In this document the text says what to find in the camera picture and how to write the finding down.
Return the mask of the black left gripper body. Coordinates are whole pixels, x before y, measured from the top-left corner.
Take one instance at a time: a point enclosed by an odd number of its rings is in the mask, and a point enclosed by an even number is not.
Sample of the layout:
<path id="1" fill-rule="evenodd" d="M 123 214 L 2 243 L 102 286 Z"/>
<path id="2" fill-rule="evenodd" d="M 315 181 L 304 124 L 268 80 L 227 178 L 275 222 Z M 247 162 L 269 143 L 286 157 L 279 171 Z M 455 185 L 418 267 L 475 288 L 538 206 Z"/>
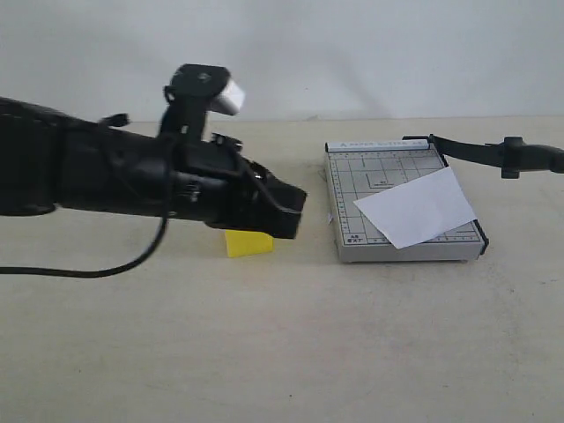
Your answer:
<path id="1" fill-rule="evenodd" d="M 296 237 L 307 192 L 245 158 L 236 139 L 190 142 L 175 159 L 171 211 L 216 229 Z"/>

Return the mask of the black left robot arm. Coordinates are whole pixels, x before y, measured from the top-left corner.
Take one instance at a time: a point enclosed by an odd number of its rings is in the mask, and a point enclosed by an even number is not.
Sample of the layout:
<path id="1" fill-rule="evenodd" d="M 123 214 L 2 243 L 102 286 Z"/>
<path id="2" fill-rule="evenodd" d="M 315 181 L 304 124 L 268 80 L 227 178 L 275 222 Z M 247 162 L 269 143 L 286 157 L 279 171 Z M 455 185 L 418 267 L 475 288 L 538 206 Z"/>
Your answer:
<path id="1" fill-rule="evenodd" d="M 168 214 L 220 230 L 297 234 L 306 192 L 245 158 L 237 139 L 198 141 L 171 126 L 150 137 L 120 122 L 2 98 L 1 213 Z"/>

